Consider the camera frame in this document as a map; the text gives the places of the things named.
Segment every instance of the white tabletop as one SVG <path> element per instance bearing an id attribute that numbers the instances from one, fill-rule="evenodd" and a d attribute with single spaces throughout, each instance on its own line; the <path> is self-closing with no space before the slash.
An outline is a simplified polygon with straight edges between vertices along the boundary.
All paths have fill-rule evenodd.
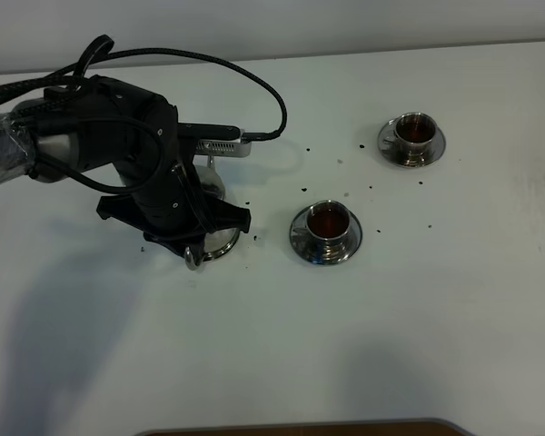
<path id="1" fill-rule="evenodd" d="M 289 127 L 218 162 L 253 225 L 200 272 L 100 220 L 77 183 L 0 186 L 0 436 L 421 417 L 545 435 L 545 43 L 242 65 L 281 93 Z M 163 94 L 182 121 L 280 119 L 216 65 L 97 73 Z M 428 168 L 377 153 L 410 111 L 448 140 Z M 289 225 L 327 198 L 364 240 L 313 267 Z"/>

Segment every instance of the stainless steel saucer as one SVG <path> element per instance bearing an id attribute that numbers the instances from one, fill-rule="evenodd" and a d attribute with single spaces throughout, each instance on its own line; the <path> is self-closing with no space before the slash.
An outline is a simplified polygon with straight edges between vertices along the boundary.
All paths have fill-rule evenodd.
<path id="1" fill-rule="evenodd" d="M 314 231 L 312 219 L 319 213 L 333 213 L 338 217 L 339 225 L 342 226 L 339 234 Z M 289 233 L 295 252 L 315 265 L 335 265 L 347 261 L 359 249 L 362 237 L 362 226 L 357 217 L 344 205 L 333 200 L 305 207 L 292 220 Z"/>
<path id="2" fill-rule="evenodd" d="M 407 129 L 421 134 L 421 138 L 411 138 Z M 380 130 L 378 148 L 383 157 L 392 164 L 404 168 L 417 168 L 438 161 L 446 150 L 446 138 L 438 125 L 427 114 L 408 113 L 390 120 Z"/>

